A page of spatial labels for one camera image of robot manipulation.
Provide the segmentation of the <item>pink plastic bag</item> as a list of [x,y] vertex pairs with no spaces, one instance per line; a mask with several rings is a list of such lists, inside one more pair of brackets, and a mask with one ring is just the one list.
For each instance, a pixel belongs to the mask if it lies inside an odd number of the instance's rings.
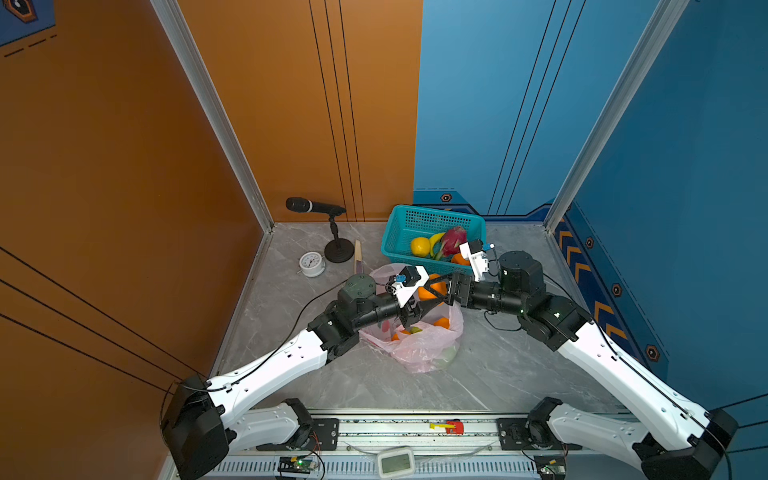
[[[435,327],[442,318],[450,319],[451,329]],[[416,326],[423,331],[400,341],[392,336]],[[419,322],[405,328],[399,319],[392,318],[373,324],[360,331],[360,337],[372,347],[388,354],[411,373],[428,373],[445,369],[456,357],[464,331],[464,318],[457,305],[441,305],[429,312]]]

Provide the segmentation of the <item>orange persimmon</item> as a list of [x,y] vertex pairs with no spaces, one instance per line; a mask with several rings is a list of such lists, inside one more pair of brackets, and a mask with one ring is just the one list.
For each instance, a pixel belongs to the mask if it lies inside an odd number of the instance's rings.
[[449,318],[447,318],[447,317],[442,317],[442,318],[440,318],[440,319],[436,320],[436,321],[433,323],[433,325],[434,325],[435,327],[441,327],[441,328],[444,328],[444,329],[446,329],[446,330],[450,330],[450,329],[451,329],[451,323],[450,323],[450,319],[449,319]]

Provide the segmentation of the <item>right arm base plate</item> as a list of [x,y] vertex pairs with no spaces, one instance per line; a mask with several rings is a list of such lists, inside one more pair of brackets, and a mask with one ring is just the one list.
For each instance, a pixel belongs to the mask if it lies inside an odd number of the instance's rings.
[[558,440],[546,423],[529,421],[527,418],[499,418],[496,420],[501,449],[534,451],[582,450],[583,447]]

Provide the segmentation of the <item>red dragon fruit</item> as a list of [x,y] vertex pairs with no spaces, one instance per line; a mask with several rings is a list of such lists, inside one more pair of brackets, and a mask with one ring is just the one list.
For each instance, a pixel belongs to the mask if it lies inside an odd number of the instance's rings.
[[444,233],[440,240],[440,250],[437,258],[452,257],[460,253],[460,246],[467,242],[467,231],[464,227],[456,226]]

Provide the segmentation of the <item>yellow lemon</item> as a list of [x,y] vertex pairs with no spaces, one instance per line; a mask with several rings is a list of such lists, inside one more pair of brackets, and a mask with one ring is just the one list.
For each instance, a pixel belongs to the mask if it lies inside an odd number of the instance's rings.
[[426,237],[417,237],[410,242],[411,254],[415,257],[426,258],[431,254],[430,240]]

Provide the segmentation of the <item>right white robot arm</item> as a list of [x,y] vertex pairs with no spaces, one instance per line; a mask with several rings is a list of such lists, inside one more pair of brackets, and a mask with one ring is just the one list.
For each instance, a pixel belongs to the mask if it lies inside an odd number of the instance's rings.
[[534,445],[580,445],[648,479],[709,479],[721,464],[733,470],[728,448],[738,424],[732,416],[679,394],[611,340],[577,302],[549,293],[548,276],[531,255],[503,254],[491,280],[484,278],[488,264],[480,253],[471,274],[436,278],[419,267],[414,284],[448,305],[515,315],[520,330],[588,373],[635,418],[604,418],[546,397],[527,417]]

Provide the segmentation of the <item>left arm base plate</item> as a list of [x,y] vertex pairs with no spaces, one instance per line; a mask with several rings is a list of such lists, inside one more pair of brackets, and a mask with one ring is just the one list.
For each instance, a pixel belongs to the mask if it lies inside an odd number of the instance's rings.
[[340,420],[338,418],[319,418],[306,433],[300,433],[296,439],[283,444],[265,444],[256,447],[257,451],[335,451],[339,440]]

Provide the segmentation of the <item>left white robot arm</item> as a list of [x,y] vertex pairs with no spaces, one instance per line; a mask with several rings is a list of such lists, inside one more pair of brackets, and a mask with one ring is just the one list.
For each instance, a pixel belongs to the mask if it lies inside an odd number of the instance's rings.
[[245,414],[295,379],[324,367],[359,341],[360,330],[397,317],[419,320],[414,295],[429,280],[422,267],[405,267],[383,292],[365,274],[350,277],[336,300],[272,352],[227,374],[191,376],[173,391],[160,430],[182,479],[199,479],[238,447],[306,444],[311,418],[303,404],[285,401],[251,425]]

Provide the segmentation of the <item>orange mandarin fruit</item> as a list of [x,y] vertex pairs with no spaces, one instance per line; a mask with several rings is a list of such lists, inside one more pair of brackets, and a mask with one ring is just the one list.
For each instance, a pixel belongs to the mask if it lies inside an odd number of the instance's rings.
[[436,297],[446,296],[448,290],[433,290],[431,288],[420,287],[417,291],[417,297],[419,300],[433,299]]

